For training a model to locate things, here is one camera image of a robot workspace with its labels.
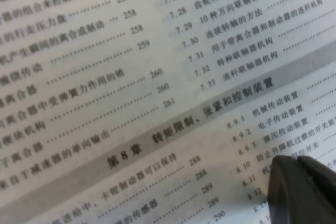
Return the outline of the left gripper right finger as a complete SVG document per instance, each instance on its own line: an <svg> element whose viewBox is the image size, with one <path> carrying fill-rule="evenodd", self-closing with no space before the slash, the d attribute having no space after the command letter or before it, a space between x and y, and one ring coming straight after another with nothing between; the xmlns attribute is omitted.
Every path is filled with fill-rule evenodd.
<svg viewBox="0 0 336 224"><path fill-rule="evenodd" d="M313 195L306 200L303 223L335 223L335 171L310 156L299 156Z"/></svg>

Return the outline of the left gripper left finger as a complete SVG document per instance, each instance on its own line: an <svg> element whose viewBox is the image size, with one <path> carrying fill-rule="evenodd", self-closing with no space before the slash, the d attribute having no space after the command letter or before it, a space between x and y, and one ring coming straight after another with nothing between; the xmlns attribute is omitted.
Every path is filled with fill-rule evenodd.
<svg viewBox="0 0 336 224"><path fill-rule="evenodd" d="M314 199L307 172L298 161L273 158L267 193L271 223L316 223Z"/></svg>

